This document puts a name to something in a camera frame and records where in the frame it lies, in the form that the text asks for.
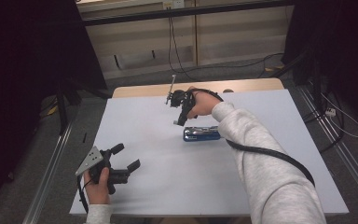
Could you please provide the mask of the black metal stand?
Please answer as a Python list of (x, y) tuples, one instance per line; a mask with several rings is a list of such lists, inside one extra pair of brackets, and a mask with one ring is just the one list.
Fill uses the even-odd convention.
[(293, 79), (296, 85), (305, 85), (308, 81), (312, 82), (314, 103), (317, 107), (320, 107), (322, 104), (322, 75), (315, 50), (312, 48), (305, 48), (290, 63), (275, 72), (271, 77), (280, 78), (289, 71), (293, 71)]

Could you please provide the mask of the person's right hand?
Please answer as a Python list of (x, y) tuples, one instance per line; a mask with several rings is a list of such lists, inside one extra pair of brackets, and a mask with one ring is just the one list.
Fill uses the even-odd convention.
[(193, 86), (191, 86), (189, 90), (192, 91), (196, 104), (187, 113), (186, 117), (188, 119), (193, 119), (197, 116), (211, 115), (213, 108), (221, 103), (221, 100), (213, 96), (210, 92), (197, 91)]

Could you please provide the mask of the white table cover board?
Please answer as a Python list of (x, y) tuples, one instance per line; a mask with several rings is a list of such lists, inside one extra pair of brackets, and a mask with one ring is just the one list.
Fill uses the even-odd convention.
[[(312, 174), (326, 215), (348, 208), (287, 90), (223, 94), (237, 108), (249, 110), (279, 144)], [(226, 140), (186, 142), (174, 124), (179, 109), (159, 97), (108, 100), (93, 142), (99, 149), (117, 144), (115, 169), (134, 161), (141, 166), (112, 196), (113, 213), (131, 217), (246, 217), (247, 194)]]

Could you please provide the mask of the metal ratchet wrench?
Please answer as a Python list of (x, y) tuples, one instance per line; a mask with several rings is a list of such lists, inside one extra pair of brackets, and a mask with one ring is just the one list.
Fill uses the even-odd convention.
[(168, 94), (167, 94), (167, 97), (166, 97), (166, 102), (165, 102), (165, 105), (168, 104), (168, 102), (171, 100), (172, 98), (172, 88), (173, 88), (173, 85), (175, 83), (175, 80), (176, 80), (176, 74), (173, 74), (172, 75), (172, 83), (170, 85), (170, 88), (169, 88), (169, 91), (168, 91)]

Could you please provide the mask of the wooden table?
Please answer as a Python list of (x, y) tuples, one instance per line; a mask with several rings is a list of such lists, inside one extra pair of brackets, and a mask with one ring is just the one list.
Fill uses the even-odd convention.
[(234, 92), (283, 90), (282, 82), (278, 78), (274, 77), (175, 83), (173, 86), (171, 86), (170, 84), (158, 84), (119, 87), (114, 90), (113, 98), (167, 96), (169, 90), (187, 90), (191, 86), (215, 91), (218, 93), (221, 93), (224, 90), (232, 90)]

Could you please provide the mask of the blue tool case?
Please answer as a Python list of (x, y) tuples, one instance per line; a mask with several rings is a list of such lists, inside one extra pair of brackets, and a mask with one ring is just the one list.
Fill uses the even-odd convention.
[(220, 138), (221, 135), (216, 126), (185, 127), (183, 131), (183, 140), (185, 142), (212, 141)]

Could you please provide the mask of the black horizontal bar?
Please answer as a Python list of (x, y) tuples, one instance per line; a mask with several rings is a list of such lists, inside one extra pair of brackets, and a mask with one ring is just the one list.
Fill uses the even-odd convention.
[(207, 7), (188, 7), (180, 9), (166, 9), (152, 12), (134, 13), (120, 16), (103, 16), (91, 19), (84, 19), (80, 26), (96, 26), (105, 24), (115, 24), (131, 21), (148, 21), (156, 19), (168, 19), (175, 17), (204, 15), (213, 13), (223, 13), (240, 10), (264, 9), (271, 7), (293, 6), (298, 0), (256, 0), (247, 3), (225, 4)]

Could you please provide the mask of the person's left hand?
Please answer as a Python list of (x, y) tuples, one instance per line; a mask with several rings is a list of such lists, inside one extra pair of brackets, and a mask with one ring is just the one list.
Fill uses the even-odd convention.
[(107, 180), (109, 177), (109, 169), (103, 168), (99, 182), (95, 184), (88, 171), (83, 174), (84, 181), (87, 183), (85, 187), (90, 204), (110, 204), (109, 190)]

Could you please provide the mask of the black curtain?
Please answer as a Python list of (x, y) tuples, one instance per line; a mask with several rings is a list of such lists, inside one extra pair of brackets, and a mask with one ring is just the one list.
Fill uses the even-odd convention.
[(317, 63), (333, 89), (358, 114), (358, 0), (297, 0), (282, 62), (299, 55), (295, 82), (304, 83)]
[(39, 121), (43, 99), (105, 88), (76, 0), (0, 0), (0, 188)]

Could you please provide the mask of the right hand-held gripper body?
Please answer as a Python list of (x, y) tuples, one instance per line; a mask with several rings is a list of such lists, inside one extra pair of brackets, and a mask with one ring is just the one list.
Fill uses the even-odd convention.
[(182, 95), (176, 99), (181, 101), (181, 104), (179, 106), (182, 107), (182, 111), (179, 115), (178, 120), (176, 120), (174, 124), (184, 126), (187, 121), (187, 114), (194, 107), (196, 101), (194, 99), (192, 91), (182, 91)]

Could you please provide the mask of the white wall socket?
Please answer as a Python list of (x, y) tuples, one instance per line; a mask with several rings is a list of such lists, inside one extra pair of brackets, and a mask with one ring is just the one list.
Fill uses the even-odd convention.
[(164, 0), (162, 2), (162, 6), (164, 9), (178, 9), (185, 7), (184, 0)]

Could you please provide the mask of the metal floor rail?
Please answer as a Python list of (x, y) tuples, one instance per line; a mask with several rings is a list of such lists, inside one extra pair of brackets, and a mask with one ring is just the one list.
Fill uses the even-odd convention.
[(319, 125), (324, 130), (327, 138), (331, 142), (331, 147), (322, 149), (320, 152), (325, 153), (333, 148), (358, 185), (358, 161), (354, 158), (350, 148), (343, 142), (342, 137), (339, 135), (339, 133), (343, 131), (343, 128), (339, 127), (338, 130), (336, 130), (337, 125), (334, 124), (332, 117), (317, 110), (316, 105), (313, 102), (314, 98), (311, 96), (309, 90), (300, 88), (299, 92), (307, 103), (307, 106), (310, 108), (311, 114), (316, 118)]
[(37, 224), (51, 189), (54, 176), (56, 175), (58, 165), (62, 158), (62, 153), (64, 152), (67, 141), (70, 137), (73, 123), (73, 121), (70, 121), (60, 134), (58, 142), (53, 150), (53, 154), (48, 162), (48, 167), (43, 174), (42, 180), (27, 210), (22, 224)]

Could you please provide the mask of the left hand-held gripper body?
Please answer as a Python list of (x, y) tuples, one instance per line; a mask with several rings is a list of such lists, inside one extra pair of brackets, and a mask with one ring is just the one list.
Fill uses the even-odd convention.
[(92, 147), (85, 159), (80, 163), (76, 170), (76, 176), (83, 175), (86, 171), (94, 183), (98, 183), (103, 168), (109, 169), (109, 177), (107, 180), (107, 187), (110, 194), (116, 192), (115, 184), (127, 184), (130, 173), (126, 169), (114, 169), (110, 162), (112, 154), (110, 149), (99, 150), (97, 147)]

